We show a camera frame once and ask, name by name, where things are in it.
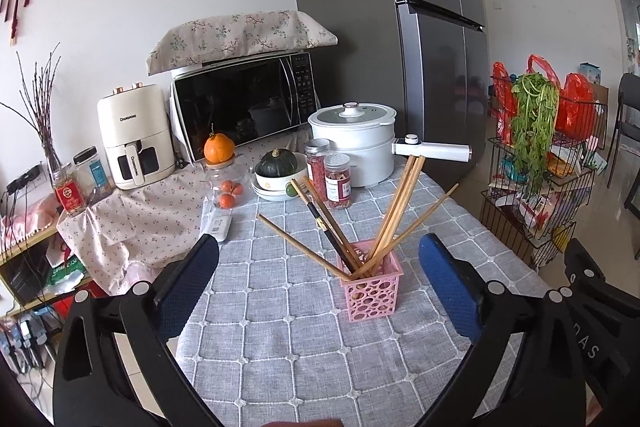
green leafy vegetable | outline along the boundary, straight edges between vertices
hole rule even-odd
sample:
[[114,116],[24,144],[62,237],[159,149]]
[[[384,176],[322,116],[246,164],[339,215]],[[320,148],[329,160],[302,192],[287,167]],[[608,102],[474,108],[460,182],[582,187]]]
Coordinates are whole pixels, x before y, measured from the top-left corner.
[[511,88],[518,101],[518,115],[511,121],[515,149],[515,168],[527,175],[525,195],[536,194],[542,187],[546,153],[556,127],[558,88],[540,73],[523,74]]

microwave control panel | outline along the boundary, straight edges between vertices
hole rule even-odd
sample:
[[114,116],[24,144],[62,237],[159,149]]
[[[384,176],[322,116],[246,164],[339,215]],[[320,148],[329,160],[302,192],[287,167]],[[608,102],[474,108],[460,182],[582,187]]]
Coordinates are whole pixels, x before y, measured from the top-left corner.
[[293,78],[298,90],[298,107],[300,108],[300,122],[305,123],[318,110],[316,107],[316,90],[311,72],[311,58],[308,53],[291,55]]

blue gripper pad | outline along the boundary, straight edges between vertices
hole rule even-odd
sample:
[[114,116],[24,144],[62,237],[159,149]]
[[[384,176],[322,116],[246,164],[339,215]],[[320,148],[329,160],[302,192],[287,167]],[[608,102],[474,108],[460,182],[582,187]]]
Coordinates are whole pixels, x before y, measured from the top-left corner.
[[219,256],[218,242],[204,233],[187,257],[165,266],[154,281],[154,326],[164,343],[182,333],[218,267]]
[[454,259],[434,233],[420,240],[418,258],[459,335],[475,343],[482,333],[480,306],[484,280],[467,261]]

microwave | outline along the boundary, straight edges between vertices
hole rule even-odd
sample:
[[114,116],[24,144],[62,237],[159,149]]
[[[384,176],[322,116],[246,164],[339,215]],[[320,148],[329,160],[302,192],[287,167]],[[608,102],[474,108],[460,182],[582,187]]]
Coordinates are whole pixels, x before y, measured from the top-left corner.
[[172,123],[191,161],[220,132],[236,146],[306,123],[318,109],[308,53],[254,55],[203,64],[172,82]]

red bag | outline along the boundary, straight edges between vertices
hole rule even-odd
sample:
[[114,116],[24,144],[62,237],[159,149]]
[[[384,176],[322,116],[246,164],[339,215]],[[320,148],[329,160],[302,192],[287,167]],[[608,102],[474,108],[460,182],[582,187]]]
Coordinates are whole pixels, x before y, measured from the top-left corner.
[[495,97],[498,100],[498,121],[497,132],[503,143],[511,143],[511,118],[518,113],[518,101],[511,92],[511,79],[507,68],[501,62],[494,64],[494,73],[492,74],[494,81]]
[[527,67],[527,73],[536,72],[533,69],[534,62],[545,71],[545,76],[548,80],[556,84],[556,87],[558,89],[562,89],[562,86],[560,86],[560,80],[558,79],[558,76],[556,75],[554,68],[552,68],[551,65],[542,57],[538,57],[537,55],[529,56],[529,66]]
[[574,140],[588,139],[596,125],[593,100],[589,81],[579,73],[569,73],[560,92],[556,130]]

